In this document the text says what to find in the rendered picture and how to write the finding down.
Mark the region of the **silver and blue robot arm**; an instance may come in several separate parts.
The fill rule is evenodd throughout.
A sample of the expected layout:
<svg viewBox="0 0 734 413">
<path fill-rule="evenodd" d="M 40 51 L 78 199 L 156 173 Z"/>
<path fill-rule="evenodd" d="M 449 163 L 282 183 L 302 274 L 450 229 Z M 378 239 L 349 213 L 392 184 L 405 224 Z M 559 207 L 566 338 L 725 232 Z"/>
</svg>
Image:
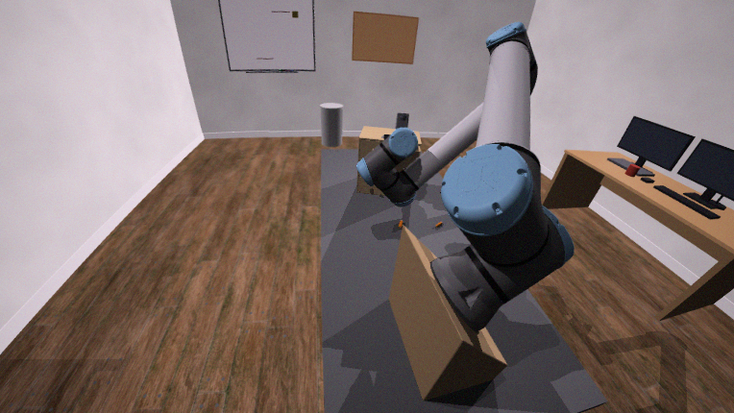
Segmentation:
<svg viewBox="0 0 734 413">
<path fill-rule="evenodd" d="M 530 151 L 530 95 L 538 66 L 525 25 L 497 30 L 486 45 L 490 66 L 480 106 L 400 173 L 394 167 L 416 152 L 418 138 L 408 129 L 409 114 L 398 113 L 396 130 L 356 165 L 369 186 L 406 207 L 424 183 L 477 141 L 450 166 L 441 188 L 449 216 L 471 245 L 430 263 L 445 296 L 475 332 L 575 252 L 566 228 L 541 203 L 541 165 Z"/>
</svg>

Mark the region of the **wooden chest of drawers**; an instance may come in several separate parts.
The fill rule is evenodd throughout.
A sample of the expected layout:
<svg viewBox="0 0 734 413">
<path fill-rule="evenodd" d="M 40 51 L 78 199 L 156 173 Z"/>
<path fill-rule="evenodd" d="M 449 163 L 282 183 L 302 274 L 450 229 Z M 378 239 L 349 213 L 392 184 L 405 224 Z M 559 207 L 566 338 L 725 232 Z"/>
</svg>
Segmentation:
<svg viewBox="0 0 734 413">
<path fill-rule="evenodd" d="M 358 143 L 358 162 L 359 162 L 359 154 L 360 154 L 360 139 L 370 139 L 370 140 L 379 140 L 383 141 L 384 139 L 381 138 L 384 134 L 392 134 L 396 129 L 386 129 L 386 128 L 377 128 L 377 127 L 366 127 L 364 126 L 362 129 L 362 132 L 359 136 L 359 143 Z M 414 132 L 414 131 L 413 131 Z M 418 145 L 420 145 L 420 149 L 422 146 L 421 137 L 419 132 L 414 132 L 417 135 L 418 138 Z M 356 185 L 356 193 L 365 193 L 365 192 L 358 192 L 358 171 L 357 171 L 357 185 Z M 361 177 L 361 176 L 360 176 Z M 374 193 L 365 193 L 365 194 L 374 194 Z M 382 195 L 382 194 L 374 194 L 374 195 Z M 385 196 L 384 194 L 382 196 Z"/>
</svg>

